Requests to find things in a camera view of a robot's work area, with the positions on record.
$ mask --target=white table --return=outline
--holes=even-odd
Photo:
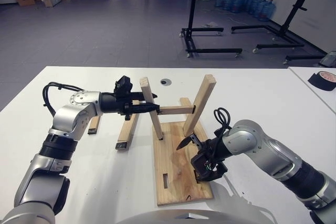
[[[113,91],[114,82],[127,75],[133,91],[147,76],[160,105],[178,105],[180,97],[193,100],[204,74],[217,85],[201,116],[209,137],[219,127],[213,110],[223,106],[232,116],[258,122],[265,132],[283,142],[316,169],[336,179],[335,114],[288,69],[144,69],[46,67],[0,113],[0,219],[13,207],[14,195],[33,155],[47,136],[51,115],[42,106],[41,91],[49,81],[88,90]],[[169,78],[170,86],[160,80]],[[68,102],[71,91],[50,89],[55,109]],[[182,115],[160,116],[162,122]],[[157,207],[153,164],[152,125],[143,114],[128,152],[117,152],[123,117],[107,114],[97,135],[85,134],[77,145],[67,177],[67,203],[56,216],[61,224],[115,223],[158,209],[205,209],[229,212],[260,224],[312,223],[308,210],[292,192],[262,172],[247,156],[225,161],[226,176],[211,182],[215,198],[204,202]]]
[[[322,102],[324,102],[334,113],[336,113],[336,89],[332,91],[324,91],[316,88],[308,82],[308,79],[314,74],[320,71],[326,71],[336,74],[335,68],[299,68],[299,67],[289,67],[289,69],[304,82],[305,85],[311,91],[313,91]]]

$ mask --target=small wooden block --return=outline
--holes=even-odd
[[[147,77],[144,77],[144,78],[140,79],[140,87],[141,87],[143,96],[145,98],[145,101],[150,102],[150,103],[154,103],[151,87],[149,86],[149,82],[148,82]],[[155,133],[156,133],[158,139],[162,140],[163,135],[162,135],[162,129],[161,129],[159,117],[158,117],[156,111],[151,111],[151,112],[149,112],[149,114],[151,116],[153,126],[155,128]]]
[[[192,105],[160,107],[159,115],[192,114],[194,108]]]
[[[192,134],[194,127],[196,126],[196,123],[200,118],[205,104],[209,99],[215,85],[216,80],[213,75],[206,74],[193,104],[194,106],[196,106],[195,112],[193,114],[189,114],[187,119],[185,120],[185,124],[183,126],[185,136],[190,136]]]
[[[97,133],[99,121],[100,121],[100,116],[99,115],[94,116],[91,119],[91,123],[90,123],[89,130],[88,130],[89,135]]]
[[[212,199],[208,182],[197,182],[191,158],[197,154],[194,144],[176,150],[184,139],[184,122],[162,123],[163,140],[159,141],[153,127],[156,199],[158,206]],[[201,141],[206,135],[197,135]]]
[[[134,105],[140,104],[139,101],[133,101]],[[118,141],[116,143],[117,150],[124,150],[129,148],[132,140],[132,135],[135,130],[136,122],[138,121],[139,114],[132,114],[129,121],[124,121],[121,128]]]

